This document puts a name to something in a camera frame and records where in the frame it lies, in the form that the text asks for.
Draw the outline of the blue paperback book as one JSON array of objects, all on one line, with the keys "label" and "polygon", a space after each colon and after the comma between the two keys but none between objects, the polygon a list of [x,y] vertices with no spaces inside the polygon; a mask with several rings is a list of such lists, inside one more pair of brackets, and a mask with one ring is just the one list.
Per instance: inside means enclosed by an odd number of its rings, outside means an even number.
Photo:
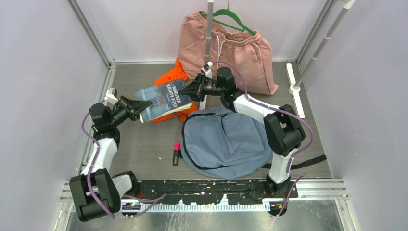
[{"label": "blue paperback book", "polygon": [[190,108],[192,105],[191,97],[178,93],[185,86],[186,83],[183,79],[176,79],[135,91],[136,100],[153,102],[149,108],[140,114],[141,122],[148,123],[165,115]]}]

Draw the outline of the pink highlighter marker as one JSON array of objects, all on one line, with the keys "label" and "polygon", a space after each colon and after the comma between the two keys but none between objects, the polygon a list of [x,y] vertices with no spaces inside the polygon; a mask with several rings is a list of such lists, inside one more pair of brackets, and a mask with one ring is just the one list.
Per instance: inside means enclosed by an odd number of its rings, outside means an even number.
[{"label": "pink highlighter marker", "polygon": [[175,143],[173,150],[173,160],[172,165],[177,166],[179,164],[179,159],[181,156],[181,146],[180,143]]}]

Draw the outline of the light blue backpack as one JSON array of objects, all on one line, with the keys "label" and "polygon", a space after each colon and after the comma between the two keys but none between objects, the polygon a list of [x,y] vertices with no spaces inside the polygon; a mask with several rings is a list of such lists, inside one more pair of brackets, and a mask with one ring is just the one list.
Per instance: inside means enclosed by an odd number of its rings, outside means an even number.
[{"label": "light blue backpack", "polygon": [[300,122],[268,114],[261,120],[224,106],[188,115],[181,129],[181,156],[194,171],[209,177],[235,179],[269,168],[268,178],[286,181],[293,154],[305,138]]}]

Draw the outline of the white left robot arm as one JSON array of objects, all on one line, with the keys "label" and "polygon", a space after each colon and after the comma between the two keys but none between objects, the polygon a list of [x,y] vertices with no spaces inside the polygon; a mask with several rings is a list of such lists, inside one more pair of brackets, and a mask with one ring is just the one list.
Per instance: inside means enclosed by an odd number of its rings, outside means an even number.
[{"label": "white left robot arm", "polygon": [[136,101],[121,96],[112,108],[103,102],[89,108],[87,116],[93,122],[93,134],[84,133],[93,141],[92,154],[81,173],[69,181],[81,222],[104,216],[115,218],[121,209],[122,197],[133,199],[140,194],[140,185],[132,171],[111,176],[109,169],[120,144],[118,126],[127,119],[138,120],[140,113],[151,104],[151,101]]}]

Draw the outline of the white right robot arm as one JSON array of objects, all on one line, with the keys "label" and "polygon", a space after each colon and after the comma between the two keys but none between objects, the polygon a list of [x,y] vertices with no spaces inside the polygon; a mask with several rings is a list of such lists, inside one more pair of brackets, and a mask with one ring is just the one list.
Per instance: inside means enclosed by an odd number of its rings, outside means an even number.
[{"label": "white right robot arm", "polygon": [[180,91],[194,101],[219,96],[221,105],[189,114],[181,129],[181,155],[200,174],[235,179],[269,165],[267,191],[278,198],[290,181],[291,157],[305,139],[290,105],[275,107],[246,95],[231,69],[216,79],[198,74]]}]

